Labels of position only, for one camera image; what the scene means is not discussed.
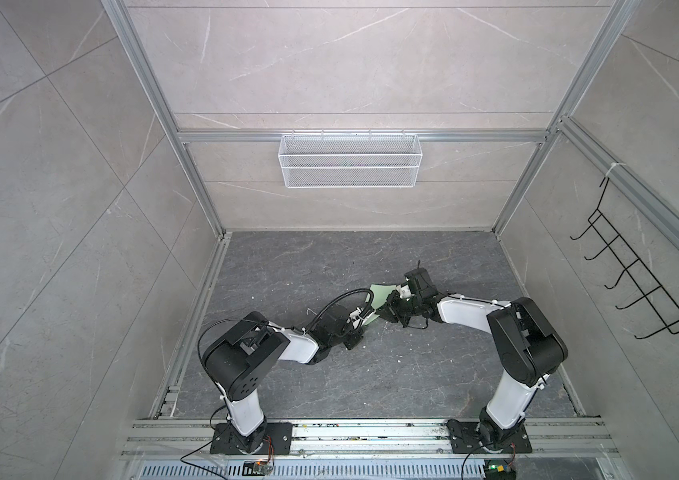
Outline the light green paper sheet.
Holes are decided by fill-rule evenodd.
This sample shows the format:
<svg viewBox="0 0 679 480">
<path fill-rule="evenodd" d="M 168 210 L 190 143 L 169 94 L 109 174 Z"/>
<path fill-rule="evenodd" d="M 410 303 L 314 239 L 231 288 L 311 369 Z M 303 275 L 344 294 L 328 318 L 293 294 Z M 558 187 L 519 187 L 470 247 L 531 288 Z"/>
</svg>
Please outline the light green paper sheet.
<svg viewBox="0 0 679 480">
<path fill-rule="evenodd" d="M 371 301 L 371 307 L 377 309 L 387 303 L 389 296 L 391 296 L 393 292 L 396 292 L 395 286 L 398 285 L 371 285 L 371 291 L 373 292 L 373 296 L 375 296 L 373 301 Z"/>
</svg>

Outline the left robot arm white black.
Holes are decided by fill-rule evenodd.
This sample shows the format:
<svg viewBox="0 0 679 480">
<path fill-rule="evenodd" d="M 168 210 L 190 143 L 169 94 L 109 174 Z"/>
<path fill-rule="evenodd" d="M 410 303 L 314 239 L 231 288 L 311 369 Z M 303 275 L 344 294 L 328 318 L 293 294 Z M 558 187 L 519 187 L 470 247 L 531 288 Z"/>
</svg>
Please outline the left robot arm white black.
<svg viewBox="0 0 679 480">
<path fill-rule="evenodd" d="M 267 419 L 257 388 L 279 362 L 317 364 L 335 346 L 351 350 L 363 340 L 363 323 L 371 306 L 351 311 L 332 304 L 305 327 L 282 327 L 257 311 L 235 320 L 211 344 L 198 348 L 199 362 L 227 407 L 227 421 L 238 447 L 253 452 L 265 438 Z"/>
</svg>

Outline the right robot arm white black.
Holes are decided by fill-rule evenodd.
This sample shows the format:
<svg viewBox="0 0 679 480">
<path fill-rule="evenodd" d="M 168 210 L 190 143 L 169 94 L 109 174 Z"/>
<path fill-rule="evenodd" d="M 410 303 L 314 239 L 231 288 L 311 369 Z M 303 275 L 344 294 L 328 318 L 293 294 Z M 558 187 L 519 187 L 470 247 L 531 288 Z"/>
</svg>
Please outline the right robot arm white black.
<svg viewBox="0 0 679 480">
<path fill-rule="evenodd" d="M 403 327 L 411 318 L 422 317 L 491 334 L 503 376 L 475 429 L 479 445 L 487 451 L 501 451 L 521 433 L 533 398 L 569 357 L 563 338 L 533 300 L 500 302 L 443 293 L 425 268 L 405 273 L 405 283 L 393 286 L 375 313 Z"/>
</svg>

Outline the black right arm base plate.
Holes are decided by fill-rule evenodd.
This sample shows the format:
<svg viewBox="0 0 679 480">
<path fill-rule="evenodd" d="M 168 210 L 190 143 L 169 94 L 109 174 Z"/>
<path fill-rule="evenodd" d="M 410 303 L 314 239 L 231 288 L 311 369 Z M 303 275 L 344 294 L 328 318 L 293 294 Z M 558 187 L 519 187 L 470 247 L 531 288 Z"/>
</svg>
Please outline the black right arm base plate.
<svg viewBox="0 0 679 480">
<path fill-rule="evenodd" d="M 455 454 L 502 453 L 529 454 L 533 452 L 525 420 L 509 429 L 501 429 L 490 419 L 479 421 L 459 421 L 449 419 L 445 422 L 447 438 Z"/>
</svg>

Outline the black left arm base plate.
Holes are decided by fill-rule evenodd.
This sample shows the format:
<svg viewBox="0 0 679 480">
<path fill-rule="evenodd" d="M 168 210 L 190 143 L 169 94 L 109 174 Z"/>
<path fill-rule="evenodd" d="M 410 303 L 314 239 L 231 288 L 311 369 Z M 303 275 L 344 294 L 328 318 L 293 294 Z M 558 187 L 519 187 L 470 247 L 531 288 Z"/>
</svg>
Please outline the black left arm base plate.
<svg viewBox="0 0 679 480">
<path fill-rule="evenodd" d="M 210 454 L 287 455 L 290 452 L 293 425 L 288 422 L 265 421 L 249 436 L 244 436 L 231 422 L 218 424 L 209 447 Z"/>
</svg>

